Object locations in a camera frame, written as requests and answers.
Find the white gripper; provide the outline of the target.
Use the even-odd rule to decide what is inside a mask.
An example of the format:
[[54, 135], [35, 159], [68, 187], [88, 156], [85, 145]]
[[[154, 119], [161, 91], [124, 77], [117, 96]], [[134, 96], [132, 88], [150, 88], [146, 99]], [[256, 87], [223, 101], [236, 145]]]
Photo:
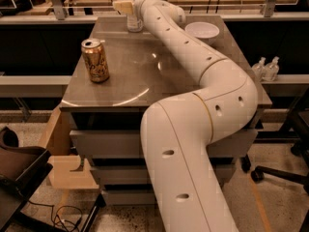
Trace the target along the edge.
[[[145, 25], [155, 25], [156, 18], [160, 15], [156, 4], [160, 0], [135, 0], [134, 8], [137, 16], [143, 21]], [[118, 0], [113, 2], [113, 8], [126, 15], [133, 15], [133, 1], [132, 0]]]

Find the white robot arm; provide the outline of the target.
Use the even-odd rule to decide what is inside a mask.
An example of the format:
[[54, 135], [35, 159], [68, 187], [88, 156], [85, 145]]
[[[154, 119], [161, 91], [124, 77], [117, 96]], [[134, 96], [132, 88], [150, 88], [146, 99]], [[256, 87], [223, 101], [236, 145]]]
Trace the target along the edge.
[[234, 61], [181, 28], [182, 8], [163, 0], [119, 0], [198, 83], [144, 112], [141, 145], [166, 232], [239, 232], [206, 151], [254, 116], [258, 92]]

